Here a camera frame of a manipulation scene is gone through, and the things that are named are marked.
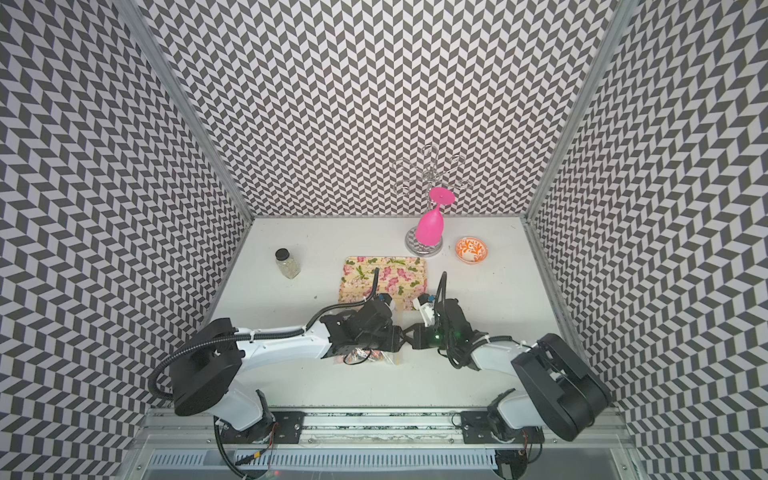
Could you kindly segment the clear ziploc bag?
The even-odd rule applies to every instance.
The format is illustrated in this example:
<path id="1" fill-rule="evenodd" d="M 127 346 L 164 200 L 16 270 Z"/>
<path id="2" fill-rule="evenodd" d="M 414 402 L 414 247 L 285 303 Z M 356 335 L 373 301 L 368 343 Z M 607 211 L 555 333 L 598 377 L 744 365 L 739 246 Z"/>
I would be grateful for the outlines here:
<path id="1" fill-rule="evenodd" d="M 371 348 L 354 348 L 341 356 L 340 362 L 346 366 L 360 366 L 368 363 L 398 365 L 402 355 L 399 352 L 386 352 Z"/>

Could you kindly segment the pile of colourful lollipop candies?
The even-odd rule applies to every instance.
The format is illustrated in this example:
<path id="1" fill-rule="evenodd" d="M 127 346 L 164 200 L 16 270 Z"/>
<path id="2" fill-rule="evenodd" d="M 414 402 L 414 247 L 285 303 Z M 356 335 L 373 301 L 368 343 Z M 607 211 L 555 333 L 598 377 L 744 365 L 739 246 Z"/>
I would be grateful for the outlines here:
<path id="1" fill-rule="evenodd" d="M 356 365 L 365 362 L 387 361 L 388 354 L 380 350 L 357 348 L 345 357 L 345 363 Z"/>

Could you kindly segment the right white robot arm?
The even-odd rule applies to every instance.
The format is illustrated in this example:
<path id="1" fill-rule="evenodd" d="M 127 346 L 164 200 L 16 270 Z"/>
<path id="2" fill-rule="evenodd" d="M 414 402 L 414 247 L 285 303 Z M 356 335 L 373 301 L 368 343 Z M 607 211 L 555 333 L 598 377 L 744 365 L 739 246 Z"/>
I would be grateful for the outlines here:
<path id="1" fill-rule="evenodd" d="M 408 328 L 403 338 L 413 348 L 435 348 L 456 369 L 516 379 L 486 407 L 485 429 L 499 442 L 529 439 L 544 427 L 572 441 L 613 402 L 606 384 L 557 334 L 528 345 L 510 335 L 472 328 L 456 299 L 424 294 L 412 304 L 422 322 Z"/>

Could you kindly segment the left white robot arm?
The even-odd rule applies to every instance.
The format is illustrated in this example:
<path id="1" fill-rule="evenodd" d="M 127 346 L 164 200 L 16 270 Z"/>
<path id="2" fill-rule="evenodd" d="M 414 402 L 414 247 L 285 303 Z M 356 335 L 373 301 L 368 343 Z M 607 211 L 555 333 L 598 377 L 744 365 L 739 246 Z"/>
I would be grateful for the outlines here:
<path id="1" fill-rule="evenodd" d="M 307 326 L 250 330 L 217 319 L 168 357 L 174 413 L 208 413 L 236 432 L 269 430 L 275 417 L 266 396 L 248 390 L 238 375 L 291 360 L 345 357 L 356 350 L 395 352 L 394 300 L 378 294 L 321 309 Z"/>

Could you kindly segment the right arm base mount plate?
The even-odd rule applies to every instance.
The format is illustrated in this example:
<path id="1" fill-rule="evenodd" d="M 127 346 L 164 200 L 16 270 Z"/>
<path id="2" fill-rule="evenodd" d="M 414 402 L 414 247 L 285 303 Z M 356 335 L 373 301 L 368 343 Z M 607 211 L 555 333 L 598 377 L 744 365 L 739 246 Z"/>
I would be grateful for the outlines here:
<path id="1" fill-rule="evenodd" d="M 499 414 L 465 410 L 458 413 L 458 426 L 465 444 L 543 444 L 540 427 L 513 428 Z"/>

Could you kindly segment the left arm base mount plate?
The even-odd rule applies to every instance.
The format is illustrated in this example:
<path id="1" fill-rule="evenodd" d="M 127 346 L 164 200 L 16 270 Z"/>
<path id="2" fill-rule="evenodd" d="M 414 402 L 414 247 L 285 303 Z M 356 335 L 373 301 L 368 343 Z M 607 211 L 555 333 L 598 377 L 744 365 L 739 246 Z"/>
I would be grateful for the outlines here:
<path id="1" fill-rule="evenodd" d="M 277 410 L 245 430 L 236 430 L 219 420 L 217 427 L 224 444 L 298 444 L 306 414 L 300 410 Z"/>

